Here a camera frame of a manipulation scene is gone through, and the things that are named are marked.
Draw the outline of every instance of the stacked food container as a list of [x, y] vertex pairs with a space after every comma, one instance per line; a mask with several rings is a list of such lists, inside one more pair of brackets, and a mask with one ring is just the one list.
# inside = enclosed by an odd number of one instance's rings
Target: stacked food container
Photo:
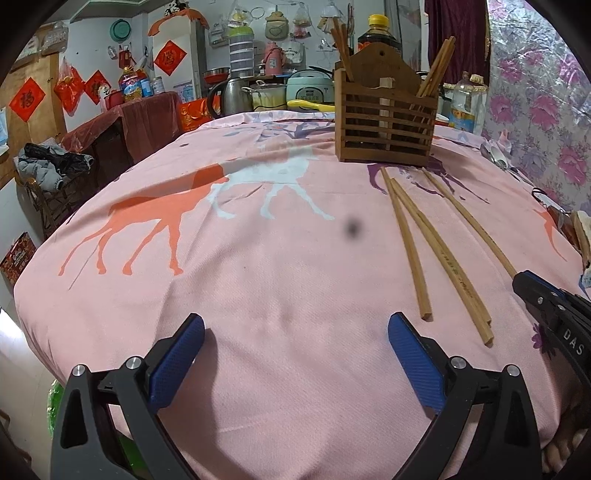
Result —
[[250, 27], [230, 28], [230, 77], [252, 77], [255, 74], [255, 34]]

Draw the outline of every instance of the floral curtain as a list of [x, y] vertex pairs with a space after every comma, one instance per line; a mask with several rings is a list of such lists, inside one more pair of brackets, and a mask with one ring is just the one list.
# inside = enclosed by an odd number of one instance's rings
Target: floral curtain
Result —
[[524, 0], [489, 0], [492, 57], [483, 135], [567, 210], [591, 214], [591, 84], [554, 27]]

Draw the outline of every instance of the soy sauce bottle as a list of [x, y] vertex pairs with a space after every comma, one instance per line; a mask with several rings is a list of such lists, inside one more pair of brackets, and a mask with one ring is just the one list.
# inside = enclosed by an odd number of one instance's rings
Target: soy sauce bottle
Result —
[[402, 45], [390, 33], [390, 21], [385, 15], [370, 15], [368, 19], [369, 30], [361, 35], [357, 40], [358, 50], [363, 50], [370, 43], [381, 42], [394, 47], [402, 57]]

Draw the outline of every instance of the green plastic bag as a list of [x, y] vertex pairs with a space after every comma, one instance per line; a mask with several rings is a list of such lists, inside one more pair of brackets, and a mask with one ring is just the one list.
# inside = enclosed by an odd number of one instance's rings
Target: green plastic bag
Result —
[[[49, 434], [51, 435], [51, 438], [53, 438], [53, 431], [56, 427], [57, 413], [60, 409], [61, 399], [63, 396], [64, 387], [62, 387], [57, 380], [54, 380], [54, 382], [51, 384], [51, 388], [49, 389], [49, 395], [47, 396], [47, 426], [49, 428]], [[134, 475], [144, 478], [145, 480], [151, 480], [148, 468], [146, 467], [144, 459], [142, 458], [135, 442], [127, 438], [122, 433], [119, 434], [119, 442], [123, 447], [123, 451], [125, 452], [125, 456], [131, 465]]]

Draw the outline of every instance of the chopsticks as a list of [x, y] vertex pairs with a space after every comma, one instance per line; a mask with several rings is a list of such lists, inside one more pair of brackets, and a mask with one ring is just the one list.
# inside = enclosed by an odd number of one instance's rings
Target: chopsticks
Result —
[[340, 60], [343, 62], [347, 77], [350, 82], [354, 82], [353, 69], [351, 66], [351, 55], [349, 51], [349, 42], [347, 41], [347, 25], [342, 24], [338, 18], [334, 18], [334, 28], [330, 29], [330, 33], [333, 36], [337, 50], [339, 51]]
[[449, 37], [443, 41], [443, 45], [439, 49], [439, 52], [437, 52], [435, 61], [433, 61], [433, 65], [431, 66], [427, 77], [423, 80], [417, 96], [432, 96], [437, 91], [455, 49], [456, 37]]
[[517, 275], [517, 270], [515, 269], [515, 267], [513, 267], [513, 265], [509, 261], [509, 259], [502, 252], [502, 250], [499, 248], [499, 246], [495, 243], [495, 241], [492, 239], [492, 237], [487, 233], [486, 230], [483, 229], [482, 225], [478, 223], [478, 221], [472, 216], [472, 214], [470, 212], [468, 212], [466, 207], [464, 207], [458, 200], [456, 200], [456, 198], [450, 192], [448, 192], [447, 189], [445, 189], [443, 187], [443, 185], [441, 185], [441, 183], [439, 183], [435, 179], [435, 177], [433, 177], [433, 175], [431, 175], [425, 169], [423, 169], [423, 173], [427, 176], [427, 178], [435, 186], [435, 188], [437, 190], [439, 190], [441, 192], [441, 194], [453, 204], [453, 206], [457, 209], [457, 211], [462, 214], [462, 216], [468, 221], [468, 223], [470, 225], [472, 225], [472, 228], [474, 230], [476, 230], [478, 235], [480, 235], [480, 237], [489, 246], [489, 248], [492, 250], [492, 252], [495, 254], [495, 256], [499, 259], [499, 262], [501, 262], [501, 265], [503, 265], [505, 270], [507, 270], [507, 273], [509, 274], [509, 276], [511, 278], [515, 277], [515, 275]]
[[392, 207], [394, 207], [394, 214], [396, 220], [400, 226], [400, 233], [402, 234], [402, 241], [404, 248], [407, 253], [408, 262], [410, 263], [410, 271], [413, 276], [414, 290], [417, 294], [418, 309], [423, 320], [432, 320], [433, 309], [431, 308], [431, 302], [429, 301], [429, 294], [427, 292], [427, 283], [425, 282], [425, 275], [423, 274], [423, 268], [421, 261], [418, 257], [417, 247], [414, 244], [413, 235], [408, 227], [407, 219], [402, 211], [402, 205], [400, 200], [392, 188], [392, 183], [388, 177], [388, 173], [384, 167], [381, 167], [380, 172], [384, 177], [390, 200], [392, 201]]
[[408, 213], [413, 217], [415, 223], [427, 240], [427, 243], [429, 243], [429, 246], [431, 246], [435, 253], [435, 256], [441, 262], [441, 265], [455, 286], [458, 295], [462, 299], [466, 310], [470, 314], [472, 322], [476, 326], [483, 343], [485, 345], [490, 344], [494, 339], [494, 335], [489, 325], [491, 317], [478, 293], [474, 289], [474, 286], [470, 280], [468, 280], [466, 273], [463, 271], [441, 236], [437, 233], [435, 227], [427, 217], [425, 217], [424, 213], [417, 207], [396, 179], [390, 178], [389, 181], [387, 181], [387, 184], [388, 183], [391, 185], [395, 195], [398, 196], [400, 201], [406, 207]]

